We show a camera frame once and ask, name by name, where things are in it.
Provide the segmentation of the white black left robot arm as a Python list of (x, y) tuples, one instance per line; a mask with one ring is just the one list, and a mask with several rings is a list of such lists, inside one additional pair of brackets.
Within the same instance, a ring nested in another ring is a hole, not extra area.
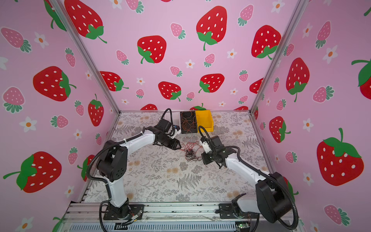
[(116, 217), (126, 218), (130, 214), (129, 200), (123, 186), (128, 156), (146, 145), (179, 150), (180, 141), (175, 137), (180, 133), (180, 127), (174, 125), (172, 110), (168, 108), (157, 125), (144, 127), (139, 134), (120, 142), (107, 141), (104, 148), (92, 159), (86, 170), (86, 177), (105, 184), (108, 194), (105, 203)]

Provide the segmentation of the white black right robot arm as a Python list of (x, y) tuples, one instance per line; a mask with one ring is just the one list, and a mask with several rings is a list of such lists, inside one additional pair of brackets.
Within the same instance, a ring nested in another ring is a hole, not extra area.
[(240, 194), (232, 200), (229, 212), (236, 218), (252, 213), (263, 216), (270, 223), (279, 222), (288, 230), (297, 228), (298, 210), (281, 174), (270, 174), (254, 167), (241, 158), (239, 147), (223, 145), (218, 136), (211, 137), (203, 126), (199, 126), (198, 131), (205, 165), (215, 162), (219, 168), (231, 169), (255, 186), (256, 199)]

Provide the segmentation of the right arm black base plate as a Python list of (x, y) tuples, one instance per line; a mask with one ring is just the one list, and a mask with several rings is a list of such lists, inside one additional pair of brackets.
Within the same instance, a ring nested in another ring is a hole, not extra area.
[(253, 212), (243, 212), (239, 209), (237, 204), (232, 203), (219, 204), (215, 213), (219, 214), (221, 219), (256, 219), (260, 216)]

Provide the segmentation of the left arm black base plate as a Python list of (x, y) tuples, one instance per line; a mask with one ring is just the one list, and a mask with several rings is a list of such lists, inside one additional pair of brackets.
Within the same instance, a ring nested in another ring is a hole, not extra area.
[(145, 205), (123, 205), (114, 207), (109, 204), (104, 212), (104, 220), (141, 220)]

